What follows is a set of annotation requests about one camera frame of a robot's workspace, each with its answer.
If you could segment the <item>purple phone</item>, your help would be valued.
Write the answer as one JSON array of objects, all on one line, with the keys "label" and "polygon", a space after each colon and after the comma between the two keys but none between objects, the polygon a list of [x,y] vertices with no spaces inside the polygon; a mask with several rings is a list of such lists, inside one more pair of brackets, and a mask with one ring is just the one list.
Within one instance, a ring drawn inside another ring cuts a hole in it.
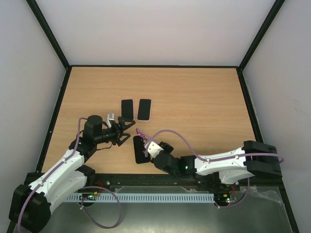
[{"label": "purple phone", "polygon": [[148,157],[148,155],[146,154],[146,148],[145,148],[145,145],[146,143],[151,139],[151,136],[149,136],[146,132],[144,132],[143,130],[139,129],[139,128],[136,128],[136,133],[137,133],[137,136],[141,138],[141,144],[142,146],[141,147],[141,152],[144,154],[143,157]]}]

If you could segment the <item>black phone case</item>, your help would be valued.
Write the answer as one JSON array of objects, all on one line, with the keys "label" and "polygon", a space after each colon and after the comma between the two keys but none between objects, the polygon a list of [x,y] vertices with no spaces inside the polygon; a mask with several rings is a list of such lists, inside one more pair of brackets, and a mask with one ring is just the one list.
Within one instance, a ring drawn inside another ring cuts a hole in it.
[{"label": "black phone case", "polygon": [[137,164],[150,163],[152,161],[149,154],[147,155],[147,157],[145,156],[145,140],[143,138],[141,138],[140,136],[134,136],[133,145],[135,162]]}]

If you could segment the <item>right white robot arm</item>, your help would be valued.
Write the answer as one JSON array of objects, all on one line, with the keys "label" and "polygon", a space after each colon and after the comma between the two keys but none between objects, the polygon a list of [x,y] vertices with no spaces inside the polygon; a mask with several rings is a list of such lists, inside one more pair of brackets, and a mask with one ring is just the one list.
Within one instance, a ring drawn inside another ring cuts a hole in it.
[{"label": "right white robot arm", "polygon": [[261,179],[280,179],[283,161],[274,146],[256,141],[244,141],[235,150],[214,155],[190,155],[179,158],[171,155],[172,147],[159,145],[152,141],[145,146],[154,166],[172,176],[207,176],[218,173],[212,178],[212,185],[223,190],[239,180],[259,177]]}]

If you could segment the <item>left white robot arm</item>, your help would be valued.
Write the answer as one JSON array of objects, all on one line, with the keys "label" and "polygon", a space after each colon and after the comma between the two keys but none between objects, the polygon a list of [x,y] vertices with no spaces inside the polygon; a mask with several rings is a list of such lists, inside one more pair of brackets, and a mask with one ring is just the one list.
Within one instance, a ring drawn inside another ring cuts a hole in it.
[{"label": "left white robot arm", "polygon": [[72,193],[79,189],[92,189],[95,170],[86,161],[97,152],[98,145],[111,143],[121,146],[130,134],[127,129],[134,120],[109,114],[104,121],[101,116],[79,118],[76,138],[61,159],[47,172],[30,184],[21,184],[13,192],[9,219],[16,223],[20,233],[38,233],[47,225],[52,213]]}]

